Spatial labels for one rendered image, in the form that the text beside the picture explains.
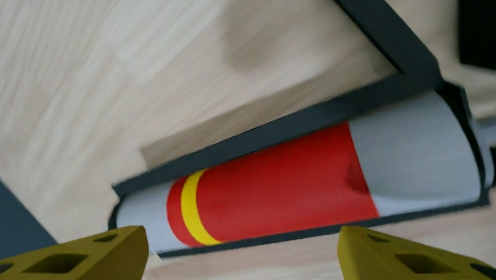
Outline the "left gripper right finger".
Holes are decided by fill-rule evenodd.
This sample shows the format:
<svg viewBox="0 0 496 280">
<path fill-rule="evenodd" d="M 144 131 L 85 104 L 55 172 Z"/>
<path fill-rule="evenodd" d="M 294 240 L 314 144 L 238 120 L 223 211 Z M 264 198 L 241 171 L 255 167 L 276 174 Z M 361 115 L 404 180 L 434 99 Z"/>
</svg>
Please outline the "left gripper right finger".
<svg viewBox="0 0 496 280">
<path fill-rule="evenodd" d="M 337 256 L 344 280 L 492 280 L 470 264 L 496 269 L 473 257 L 361 226 L 342 226 Z"/>
</svg>

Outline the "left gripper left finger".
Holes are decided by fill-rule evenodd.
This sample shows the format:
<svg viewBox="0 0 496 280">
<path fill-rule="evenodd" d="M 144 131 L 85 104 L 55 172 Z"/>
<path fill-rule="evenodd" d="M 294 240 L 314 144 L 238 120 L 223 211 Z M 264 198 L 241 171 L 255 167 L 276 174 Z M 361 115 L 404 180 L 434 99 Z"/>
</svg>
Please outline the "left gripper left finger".
<svg viewBox="0 0 496 280">
<path fill-rule="evenodd" d="M 148 257 L 145 227 L 128 225 L 0 260 L 0 280 L 142 280 Z"/>
</svg>

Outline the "red and grey cartridge tube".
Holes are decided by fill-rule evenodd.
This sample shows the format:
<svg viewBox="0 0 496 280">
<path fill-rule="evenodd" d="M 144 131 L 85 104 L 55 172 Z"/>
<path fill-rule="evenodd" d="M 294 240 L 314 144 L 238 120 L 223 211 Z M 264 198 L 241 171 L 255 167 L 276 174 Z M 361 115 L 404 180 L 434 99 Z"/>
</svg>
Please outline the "red and grey cartridge tube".
<svg viewBox="0 0 496 280">
<path fill-rule="evenodd" d="M 149 256 L 382 215 L 481 192 L 455 113 L 428 90 L 130 198 Z"/>
</svg>

